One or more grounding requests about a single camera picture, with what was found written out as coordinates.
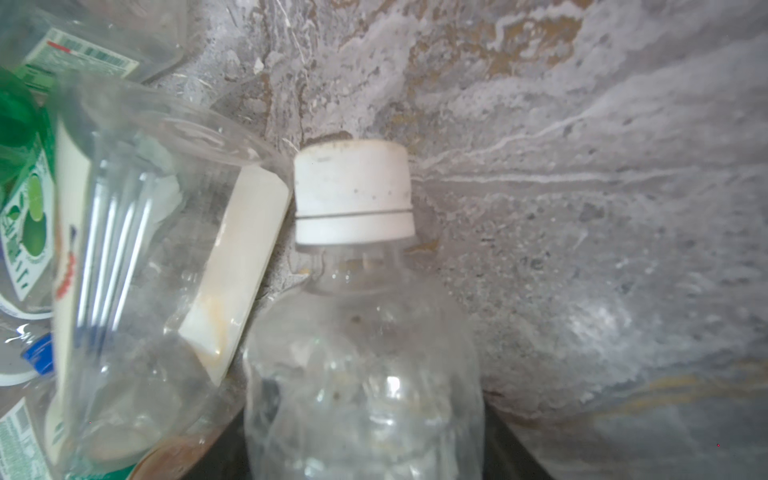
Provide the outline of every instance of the crushed plastic bottle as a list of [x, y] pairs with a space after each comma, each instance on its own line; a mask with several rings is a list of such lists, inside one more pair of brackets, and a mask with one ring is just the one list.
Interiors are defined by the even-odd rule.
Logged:
[[7, 0], [0, 66], [37, 95], [67, 69], [144, 81], [184, 54], [186, 0]]
[[310, 278], [249, 332], [255, 478], [479, 480], [483, 403], [466, 316], [403, 266], [408, 155], [383, 141], [312, 146], [294, 163]]
[[68, 71], [50, 105], [56, 386], [42, 438], [63, 475], [124, 478], [221, 385], [290, 166], [240, 125], [134, 82]]

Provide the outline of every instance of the stained concrete surface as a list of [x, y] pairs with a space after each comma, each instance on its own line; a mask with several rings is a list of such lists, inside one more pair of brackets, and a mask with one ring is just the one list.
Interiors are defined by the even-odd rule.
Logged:
[[[190, 14], [159, 88], [286, 155], [409, 149], [409, 255], [469, 311], [486, 398], [557, 478], [768, 471], [768, 2]], [[266, 296], [300, 278], [290, 234]]]

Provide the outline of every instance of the green label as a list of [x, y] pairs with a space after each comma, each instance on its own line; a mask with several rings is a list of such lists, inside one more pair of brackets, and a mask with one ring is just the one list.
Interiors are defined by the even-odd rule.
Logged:
[[24, 400], [0, 419], [0, 475], [3, 480], [51, 480]]
[[8, 276], [21, 300], [53, 258], [54, 185], [45, 150], [0, 210], [0, 242]]
[[139, 62], [58, 28], [51, 28], [29, 52], [14, 74], [38, 93], [53, 88], [56, 74], [64, 70], [83, 70], [125, 77]]
[[104, 473], [101, 475], [86, 475], [85, 477], [79, 475], [69, 475], [67, 480], [125, 480], [131, 476], [131, 472], [135, 467], [136, 465], [132, 465], [116, 472]]

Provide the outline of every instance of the nutrition facts label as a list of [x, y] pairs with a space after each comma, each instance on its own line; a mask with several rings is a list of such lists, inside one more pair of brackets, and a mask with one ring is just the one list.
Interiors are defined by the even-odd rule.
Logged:
[[0, 475], [3, 480], [51, 480], [24, 399], [0, 419]]

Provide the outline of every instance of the plastic waste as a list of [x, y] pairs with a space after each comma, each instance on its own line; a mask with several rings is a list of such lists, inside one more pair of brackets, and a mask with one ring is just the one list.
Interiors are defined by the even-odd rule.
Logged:
[[0, 68], [0, 312], [51, 316], [54, 185], [47, 117]]
[[406, 149], [301, 151], [296, 244], [310, 278], [254, 320], [244, 360], [254, 478], [479, 480], [483, 403], [466, 315], [403, 265]]
[[245, 378], [234, 367], [202, 408], [200, 418], [178, 435], [153, 445], [136, 465], [108, 473], [63, 475], [56, 467], [65, 442], [65, 412], [56, 395], [55, 377], [47, 374], [24, 386], [3, 389], [0, 416], [3, 452], [15, 452], [0, 462], [0, 478], [48, 480], [181, 480], [208, 452], [243, 408]]
[[186, 0], [5, 0], [0, 66], [45, 96], [69, 68], [144, 81], [181, 60]]
[[47, 321], [0, 315], [0, 387], [18, 385], [53, 368]]
[[232, 121], [120, 79], [70, 71], [51, 104], [51, 404], [66, 415], [46, 439], [58, 439], [61, 474], [117, 475], [186, 431], [221, 384], [286, 212], [290, 165]]

